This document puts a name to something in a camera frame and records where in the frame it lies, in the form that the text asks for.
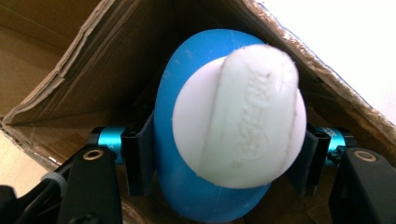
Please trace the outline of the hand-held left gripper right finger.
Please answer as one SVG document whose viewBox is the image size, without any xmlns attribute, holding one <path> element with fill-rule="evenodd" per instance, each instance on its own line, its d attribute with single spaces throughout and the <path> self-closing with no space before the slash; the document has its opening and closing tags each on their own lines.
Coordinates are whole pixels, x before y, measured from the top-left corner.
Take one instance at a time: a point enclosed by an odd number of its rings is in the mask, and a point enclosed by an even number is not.
<svg viewBox="0 0 396 224">
<path fill-rule="evenodd" d="M 337 167 L 355 136 L 344 128 L 307 125 L 302 149 L 286 175 L 300 197 L 316 194 L 324 166 Z"/>
</svg>

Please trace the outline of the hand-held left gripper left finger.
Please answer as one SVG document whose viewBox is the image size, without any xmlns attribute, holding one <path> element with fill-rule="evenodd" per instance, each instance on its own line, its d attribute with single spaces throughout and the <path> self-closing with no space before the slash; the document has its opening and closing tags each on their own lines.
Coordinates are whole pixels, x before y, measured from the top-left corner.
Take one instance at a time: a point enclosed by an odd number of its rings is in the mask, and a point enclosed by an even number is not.
<svg viewBox="0 0 396 224">
<path fill-rule="evenodd" d="M 94 128 L 87 140 L 89 146 L 106 147 L 115 155 L 115 163 L 125 168 L 130 196 L 149 194 L 154 165 L 153 113 L 133 115 L 129 127 Z"/>
</svg>

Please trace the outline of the brown cardboard box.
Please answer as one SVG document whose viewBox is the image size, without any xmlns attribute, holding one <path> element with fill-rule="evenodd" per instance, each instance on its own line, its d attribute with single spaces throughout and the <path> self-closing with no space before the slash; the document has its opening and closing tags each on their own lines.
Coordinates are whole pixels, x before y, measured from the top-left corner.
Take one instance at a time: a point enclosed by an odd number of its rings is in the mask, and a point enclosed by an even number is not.
<svg viewBox="0 0 396 224">
<path fill-rule="evenodd" d="M 91 129 L 129 123 L 133 105 L 153 101 L 176 47 L 210 28 L 286 51 L 308 121 L 345 128 L 396 165 L 396 125 L 256 0 L 0 0 L 0 129 L 56 167 Z"/>
</svg>

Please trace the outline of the blue bottle with white cap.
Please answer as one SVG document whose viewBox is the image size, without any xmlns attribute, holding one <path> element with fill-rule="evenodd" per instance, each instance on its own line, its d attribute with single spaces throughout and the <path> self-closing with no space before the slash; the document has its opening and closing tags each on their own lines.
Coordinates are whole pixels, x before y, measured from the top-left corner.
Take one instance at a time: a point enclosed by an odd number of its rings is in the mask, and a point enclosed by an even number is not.
<svg viewBox="0 0 396 224">
<path fill-rule="evenodd" d="M 154 111 L 163 195 L 182 217 L 233 221 L 296 160 L 305 136 L 295 62 L 228 29 L 183 42 L 163 72 Z"/>
</svg>

